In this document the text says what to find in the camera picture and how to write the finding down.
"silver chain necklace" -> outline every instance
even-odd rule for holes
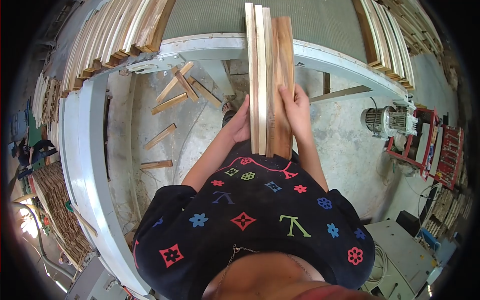
[[[255,251],[255,250],[244,248],[244,247],[237,247],[237,244],[233,244],[233,254],[232,254],[232,257],[230,257],[230,260],[228,261],[227,266],[225,267],[225,271],[223,271],[223,275],[222,275],[222,278],[220,279],[220,281],[218,283],[218,286],[216,287],[215,298],[218,297],[218,293],[220,291],[220,286],[222,285],[223,279],[225,278],[225,275],[227,274],[228,268],[230,267],[230,265],[233,262],[233,258],[235,257],[235,254],[240,252],[240,250],[246,250],[246,251],[250,251],[252,253],[260,252],[260,251]],[[310,273],[308,273],[308,271],[303,267],[303,265],[301,265],[295,258],[293,258],[290,254],[286,254],[286,253],[283,253],[283,252],[280,252],[280,251],[277,251],[277,252],[289,257],[291,260],[296,262],[300,266],[300,268],[302,268],[302,270],[305,272],[305,274],[307,274],[308,278],[310,278],[310,280],[313,281],[313,278],[312,278],[312,276],[310,276]]]

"dark shirt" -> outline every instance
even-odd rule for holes
[[[30,160],[30,147],[25,145],[25,138],[23,138],[18,144],[20,149],[20,155],[18,156],[18,162],[22,166],[28,166]]]
[[[326,193],[282,157],[251,154],[249,143],[232,150],[198,193],[183,185],[159,189],[133,242],[140,276],[172,300],[200,299],[234,244],[298,256],[326,282],[352,289],[367,280],[375,259],[372,237],[338,190]]]

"foot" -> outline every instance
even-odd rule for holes
[[[223,112],[223,114],[225,115],[225,113],[226,113],[227,111],[229,111],[229,110],[233,110],[233,106],[232,106],[232,104],[231,104],[230,102],[227,102],[227,103],[225,103],[225,104],[223,105],[223,107],[222,107],[222,112]]]

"white machine frame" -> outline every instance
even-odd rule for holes
[[[368,96],[386,96],[401,106],[407,106],[411,102],[403,86],[359,60],[299,40],[293,40],[293,44],[295,65],[334,74],[359,84],[357,87],[312,98],[311,102]],[[197,61],[226,95],[232,95],[234,90],[225,61],[247,60],[247,57],[245,34],[203,34],[164,40],[159,54],[153,59],[136,62],[126,68],[136,73],[149,73]],[[141,58],[129,58],[129,61],[138,59]],[[134,296],[152,300],[154,297],[149,295],[150,287],[140,278],[135,268],[108,188],[101,130],[104,126],[108,73],[85,80],[80,91],[71,92],[68,98],[60,102],[59,140],[63,174],[72,204],[97,230],[98,237],[94,237],[82,225],[87,239],[100,252],[102,264]]]

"conveyor belt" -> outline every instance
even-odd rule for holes
[[[244,0],[177,0],[163,39],[205,33],[245,32]],[[290,16],[293,38],[366,62],[351,0],[261,0],[272,17]]]

